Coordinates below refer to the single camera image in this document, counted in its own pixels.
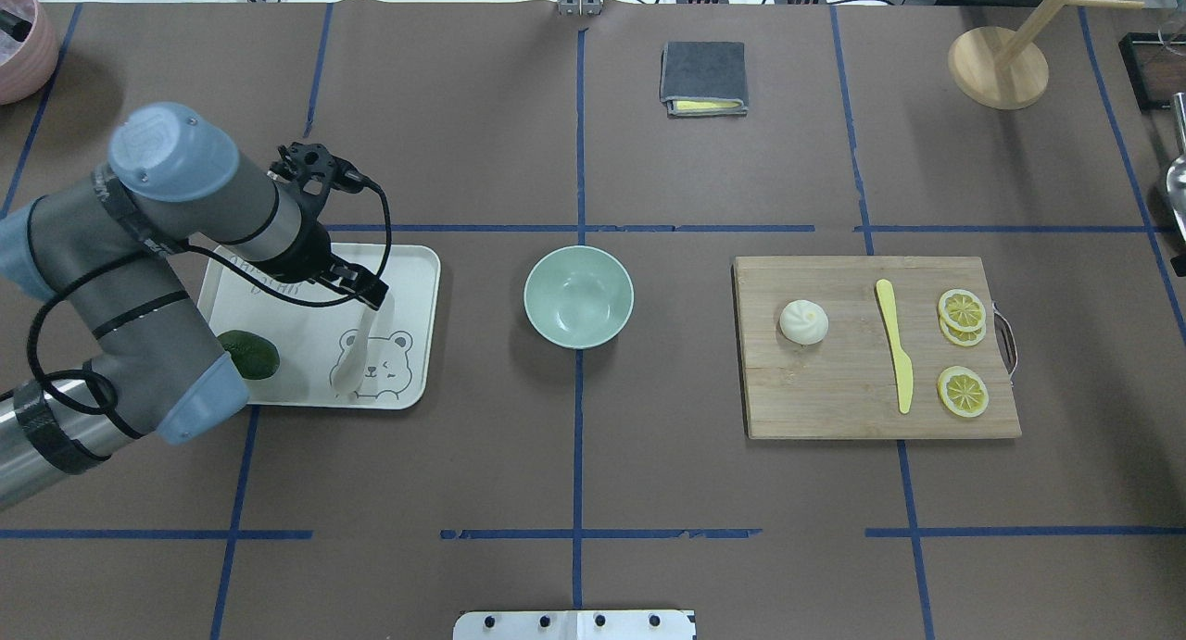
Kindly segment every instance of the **yellow knife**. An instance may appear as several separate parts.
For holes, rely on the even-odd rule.
[[[894,302],[893,284],[887,280],[878,280],[878,306],[881,307],[881,320],[886,324],[886,337],[890,339],[890,353],[893,354],[893,378],[898,383],[898,412],[910,412],[911,399],[914,398],[914,365],[901,348],[901,337],[898,337],[898,302]]]

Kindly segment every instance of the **metal spoon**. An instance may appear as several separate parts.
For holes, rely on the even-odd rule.
[[[1174,124],[1178,128],[1178,151],[1181,152],[1166,172],[1166,200],[1178,222],[1178,232],[1186,239],[1186,92],[1174,94]]]

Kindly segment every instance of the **wooden base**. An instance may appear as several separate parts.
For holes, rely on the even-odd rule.
[[[973,28],[956,38],[948,68],[959,90],[978,104],[1021,109],[1034,104],[1050,83],[1050,65],[1037,45],[1028,44],[1009,65],[997,70],[996,55],[1014,32],[1003,27]]]

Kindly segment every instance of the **cutting board handle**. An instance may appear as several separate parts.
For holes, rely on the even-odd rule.
[[[1014,371],[1018,370],[1018,340],[1013,337],[1013,326],[1009,325],[1008,319],[1001,311],[997,309],[996,302],[993,303],[993,326],[996,332],[1001,333],[1001,341],[1003,347],[1001,350],[1001,358],[1005,360],[1005,370],[1009,372],[1009,379],[1013,379]]]

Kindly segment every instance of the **folded gray towel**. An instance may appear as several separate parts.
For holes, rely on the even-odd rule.
[[[663,49],[659,100],[670,116],[748,113],[745,44],[669,41]]]

